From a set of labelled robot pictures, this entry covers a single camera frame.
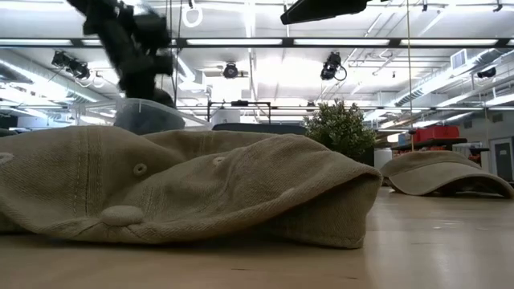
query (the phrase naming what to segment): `cap button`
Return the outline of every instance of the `cap button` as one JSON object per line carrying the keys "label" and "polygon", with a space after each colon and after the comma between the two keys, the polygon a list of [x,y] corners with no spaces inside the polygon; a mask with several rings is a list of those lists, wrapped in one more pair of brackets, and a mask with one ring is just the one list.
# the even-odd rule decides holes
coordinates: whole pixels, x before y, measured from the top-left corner
{"label": "cap button", "polygon": [[110,226],[141,224],[143,217],[143,211],[135,206],[112,206],[100,214],[100,220]]}

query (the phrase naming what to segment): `shelf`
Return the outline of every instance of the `shelf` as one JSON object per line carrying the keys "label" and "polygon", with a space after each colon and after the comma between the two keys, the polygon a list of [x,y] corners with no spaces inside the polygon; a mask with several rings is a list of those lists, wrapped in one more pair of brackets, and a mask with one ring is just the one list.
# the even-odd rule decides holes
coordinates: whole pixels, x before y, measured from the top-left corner
{"label": "shelf", "polygon": [[[435,140],[425,140],[418,143],[414,143],[414,149],[421,149],[424,147],[432,147],[432,146],[447,146],[447,145],[456,145],[466,143],[467,139],[465,138],[451,138],[451,139],[435,139]],[[410,144],[399,145],[397,147],[391,148],[392,150],[411,150]]]}

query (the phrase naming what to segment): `door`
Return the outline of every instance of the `door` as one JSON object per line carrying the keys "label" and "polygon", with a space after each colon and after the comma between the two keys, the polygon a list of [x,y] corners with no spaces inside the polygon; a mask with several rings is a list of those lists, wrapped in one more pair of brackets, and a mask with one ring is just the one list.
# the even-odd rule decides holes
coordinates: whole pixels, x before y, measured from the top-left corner
{"label": "door", "polygon": [[505,181],[512,181],[512,142],[510,139],[492,140],[493,173]]}

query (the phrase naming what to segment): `wooden floor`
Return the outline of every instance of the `wooden floor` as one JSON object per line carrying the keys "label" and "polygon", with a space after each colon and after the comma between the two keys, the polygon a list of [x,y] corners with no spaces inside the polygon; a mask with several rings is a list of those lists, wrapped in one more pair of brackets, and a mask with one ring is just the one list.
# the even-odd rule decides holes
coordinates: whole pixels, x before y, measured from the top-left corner
{"label": "wooden floor", "polygon": [[0,288],[514,288],[514,201],[382,189],[365,247],[95,246],[0,236]]}

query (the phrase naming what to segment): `cap eyelet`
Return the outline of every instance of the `cap eyelet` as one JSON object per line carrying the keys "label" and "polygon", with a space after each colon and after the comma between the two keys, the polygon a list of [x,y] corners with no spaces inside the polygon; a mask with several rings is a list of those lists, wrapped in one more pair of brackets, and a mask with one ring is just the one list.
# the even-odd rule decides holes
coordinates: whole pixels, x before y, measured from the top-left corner
{"label": "cap eyelet", "polygon": [[216,166],[218,166],[219,164],[221,164],[221,162],[225,160],[225,157],[216,157],[215,159],[212,160],[212,163]]}
{"label": "cap eyelet", "polygon": [[9,161],[14,159],[14,154],[12,153],[0,153],[0,165],[3,165]]}
{"label": "cap eyelet", "polygon": [[144,175],[147,170],[148,170],[148,168],[146,167],[145,164],[137,164],[134,167],[134,175],[136,175],[136,177],[140,177],[140,176]]}

